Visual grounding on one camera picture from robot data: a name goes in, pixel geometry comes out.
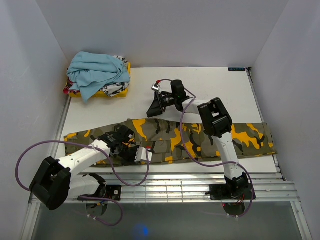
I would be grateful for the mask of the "yellow camouflage trousers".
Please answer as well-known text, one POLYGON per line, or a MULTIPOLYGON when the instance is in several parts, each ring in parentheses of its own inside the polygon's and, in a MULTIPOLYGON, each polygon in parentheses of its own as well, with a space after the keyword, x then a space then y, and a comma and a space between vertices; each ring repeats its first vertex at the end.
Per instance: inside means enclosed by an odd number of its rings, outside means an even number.
MULTIPOLYGON (((217 145, 205 134, 201 123, 183 123, 164 119, 127 119, 124 122, 69 133, 64 141, 89 145, 104 133, 126 126, 134 132, 131 139, 142 147, 150 147, 154 165, 190 163, 190 156, 199 162, 221 159, 217 145)), ((234 123, 232 142, 240 159, 277 154, 268 125, 262 123, 234 123)))

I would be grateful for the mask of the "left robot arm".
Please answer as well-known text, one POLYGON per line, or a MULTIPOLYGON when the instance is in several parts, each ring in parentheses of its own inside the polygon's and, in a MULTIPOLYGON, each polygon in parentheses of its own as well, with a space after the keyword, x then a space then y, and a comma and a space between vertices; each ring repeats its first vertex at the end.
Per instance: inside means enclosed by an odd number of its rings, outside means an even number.
POLYGON ((135 133, 122 125, 117 131, 98 136, 88 146, 59 159, 47 157, 30 184, 30 191, 49 209, 56 210, 68 198, 80 196, 100 200, 112 197, 107 182, 96 173, 79 174, 107 157, 119 157, 127 163, 148 160, 146 148, 131 141, 135 133))

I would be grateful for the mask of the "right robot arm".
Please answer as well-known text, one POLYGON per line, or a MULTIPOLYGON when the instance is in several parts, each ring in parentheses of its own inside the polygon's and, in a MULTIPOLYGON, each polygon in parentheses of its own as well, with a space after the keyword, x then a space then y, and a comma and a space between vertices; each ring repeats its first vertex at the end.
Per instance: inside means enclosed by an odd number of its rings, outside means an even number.
POLYGON ((183 115, 186 113, 200 116, 204 132, 213 139, 221 158, 224 170, 224 184, 211 184, 206 193, 211 200, 253 200, 255 190, 248 171, 239 163, 232 139, 233 121, 222 100, 200 100, 181 80, 170 82, 171 91, 161 91, 161 80, 151 87, 154 99, 147 111, 149 118, 162 115, 167 107, 175 108, 183 115))

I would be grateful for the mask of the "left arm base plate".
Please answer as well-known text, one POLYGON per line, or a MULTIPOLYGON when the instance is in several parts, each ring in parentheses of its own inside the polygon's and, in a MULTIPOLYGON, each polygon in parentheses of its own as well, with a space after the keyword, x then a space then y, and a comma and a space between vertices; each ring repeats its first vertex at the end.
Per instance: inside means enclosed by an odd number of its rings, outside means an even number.
POLYGON ((112 199, 114 201, 120 201, 122 194, 122 186, 121 185, 112 185, 107 184, 102 187, 101 197, 106 199, 112 199))

